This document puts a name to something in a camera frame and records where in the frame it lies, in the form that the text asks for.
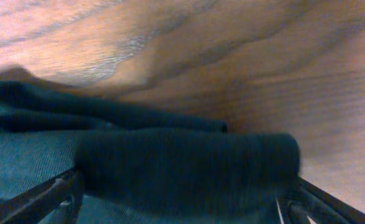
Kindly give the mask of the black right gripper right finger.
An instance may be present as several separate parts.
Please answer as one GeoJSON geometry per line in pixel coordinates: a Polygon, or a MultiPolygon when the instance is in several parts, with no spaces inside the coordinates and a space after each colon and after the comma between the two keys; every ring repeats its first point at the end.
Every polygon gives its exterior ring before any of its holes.
{"type": "Polygon", "coordinates": [[[277,200],[284,223],[365,224],[365,213],[300,177],[277,200]]]}

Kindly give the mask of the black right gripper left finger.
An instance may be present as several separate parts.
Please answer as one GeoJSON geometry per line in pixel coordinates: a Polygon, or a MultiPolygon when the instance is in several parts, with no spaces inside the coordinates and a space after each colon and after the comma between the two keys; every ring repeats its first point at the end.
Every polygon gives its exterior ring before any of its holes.
{"type": "Polygon", "coordinates": [[[0,224],[49,223],[75,224],[85,191],[80,171],[69,169],[3,203],[0,224]]]}

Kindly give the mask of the black t-shirt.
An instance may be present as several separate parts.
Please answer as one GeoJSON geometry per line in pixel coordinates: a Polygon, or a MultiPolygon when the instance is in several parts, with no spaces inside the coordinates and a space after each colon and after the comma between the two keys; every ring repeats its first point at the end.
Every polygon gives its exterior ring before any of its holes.
{"type": "Polygon", "coordinates": [[[300,150],[288,134],[0,82],[0,199],[73,167],[80,223],[277,223],[300,150]]]}

